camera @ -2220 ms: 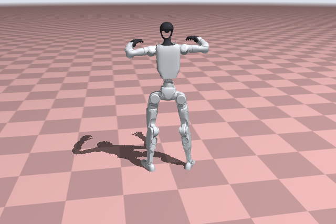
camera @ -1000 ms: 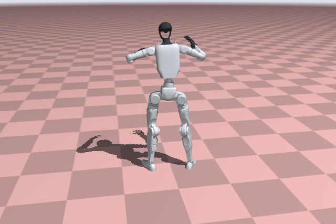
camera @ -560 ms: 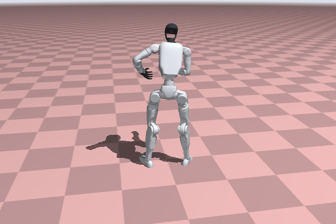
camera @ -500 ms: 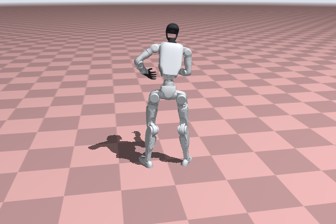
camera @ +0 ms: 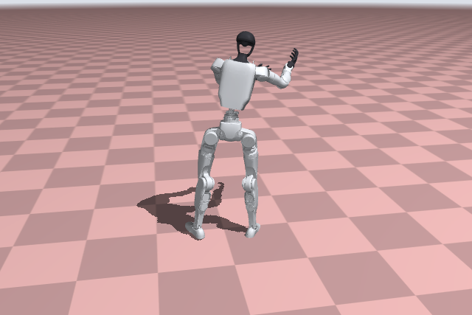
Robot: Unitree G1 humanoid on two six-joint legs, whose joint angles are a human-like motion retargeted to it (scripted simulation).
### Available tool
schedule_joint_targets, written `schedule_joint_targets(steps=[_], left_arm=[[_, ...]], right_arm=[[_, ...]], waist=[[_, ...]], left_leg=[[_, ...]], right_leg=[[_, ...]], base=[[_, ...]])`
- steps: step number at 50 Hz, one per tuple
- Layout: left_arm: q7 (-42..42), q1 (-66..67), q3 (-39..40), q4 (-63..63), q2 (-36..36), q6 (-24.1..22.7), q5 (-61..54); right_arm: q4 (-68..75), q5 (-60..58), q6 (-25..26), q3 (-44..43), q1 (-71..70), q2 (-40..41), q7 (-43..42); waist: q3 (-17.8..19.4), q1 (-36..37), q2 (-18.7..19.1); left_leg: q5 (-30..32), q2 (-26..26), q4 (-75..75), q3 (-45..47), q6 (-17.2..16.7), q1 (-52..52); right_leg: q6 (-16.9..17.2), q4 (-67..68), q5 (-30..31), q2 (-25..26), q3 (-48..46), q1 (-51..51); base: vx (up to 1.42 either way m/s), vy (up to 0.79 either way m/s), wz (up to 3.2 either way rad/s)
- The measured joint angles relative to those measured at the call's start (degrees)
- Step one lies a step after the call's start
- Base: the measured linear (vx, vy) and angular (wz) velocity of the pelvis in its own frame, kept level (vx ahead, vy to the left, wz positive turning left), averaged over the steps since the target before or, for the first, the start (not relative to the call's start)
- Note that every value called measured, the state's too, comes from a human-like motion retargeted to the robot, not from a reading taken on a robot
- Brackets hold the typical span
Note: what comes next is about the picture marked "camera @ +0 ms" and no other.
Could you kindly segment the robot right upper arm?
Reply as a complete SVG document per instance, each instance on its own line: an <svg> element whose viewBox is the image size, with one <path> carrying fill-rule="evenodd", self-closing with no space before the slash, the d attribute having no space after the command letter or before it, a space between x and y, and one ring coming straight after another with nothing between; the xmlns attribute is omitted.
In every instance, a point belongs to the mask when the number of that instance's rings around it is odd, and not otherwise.
<svg viewBox="0 0 472 315"><path fill-rule="evenodd" d="M283 89L289 84L282 79L282 76L280 77L279 75L273 73L268 67L265 66L255 67L255 77L258 81L267 81L273 85L276 85L279 89Z"/></svg>

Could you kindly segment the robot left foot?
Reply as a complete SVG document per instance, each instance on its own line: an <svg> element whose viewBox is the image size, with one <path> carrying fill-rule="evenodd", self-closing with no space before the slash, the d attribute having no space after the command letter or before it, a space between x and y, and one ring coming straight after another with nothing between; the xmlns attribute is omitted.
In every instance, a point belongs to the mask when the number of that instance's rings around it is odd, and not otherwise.
<svg viewBox="0 0 472 315"><path fill-rule="evenodd" d="M194 223L189 221L189 222L186 222L185 223L185 227L186 229L191 232L192 234L194 234L194 236L197 238L197 239L203 239L205 238L205 234L204 234L204 230L202 228L200 228L200 226L198 226L198 228L194 228L193 227Z"/></svg>

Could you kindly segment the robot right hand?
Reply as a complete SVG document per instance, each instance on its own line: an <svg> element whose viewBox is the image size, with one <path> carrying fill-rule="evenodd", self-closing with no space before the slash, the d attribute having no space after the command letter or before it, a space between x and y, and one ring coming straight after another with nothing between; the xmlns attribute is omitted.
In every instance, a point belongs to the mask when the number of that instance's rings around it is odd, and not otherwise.
<svg viewBox="0 0 472 315"><path fill-rule="evenodd" d="M295 50L296 50L296 51L295 51ZM287 67L288 67L288 68L291 68L291 67L294 68L294 64L296 63L297 56L298 56L298 54L299 54L299 52L298 52L298 50L297 50L296 48L294 48L293 52L294 52L295 54L294 54L294 53L291 53L294 57L292 57L292 56L290 55L290 57L292 58L292 60L291 60L291 61L288 61L288 64L287 64Z"/></svg>

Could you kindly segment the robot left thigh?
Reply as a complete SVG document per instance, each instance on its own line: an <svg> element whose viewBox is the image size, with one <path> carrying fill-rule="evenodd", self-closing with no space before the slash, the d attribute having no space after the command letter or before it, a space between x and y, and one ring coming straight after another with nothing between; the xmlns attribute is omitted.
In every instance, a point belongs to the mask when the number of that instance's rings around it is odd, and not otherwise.
<svg viewBox="0 0 472 315"><path fill-rule="evenodd" d="M207 129L204 133L201 149L198 152L198 180L202 177L206 179L205 191L210 191L215 185L213 177L210 176L210 170L215 158L214 153L219 136L220 126Z"/></svg>

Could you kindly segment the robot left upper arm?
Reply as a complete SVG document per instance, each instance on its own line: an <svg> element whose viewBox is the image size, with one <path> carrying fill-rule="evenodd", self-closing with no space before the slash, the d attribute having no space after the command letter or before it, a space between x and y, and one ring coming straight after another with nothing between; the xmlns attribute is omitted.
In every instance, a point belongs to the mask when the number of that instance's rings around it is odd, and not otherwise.
<svg viewBox="0 0 472 315"><path fill-rule="evenodd" d="M215 80L218 84L220 84L220 78L221 78L221 69L223 65L224 60L220 58L216 58L214 63L211 66L211 70L213 71L215 75Z"/></svg>

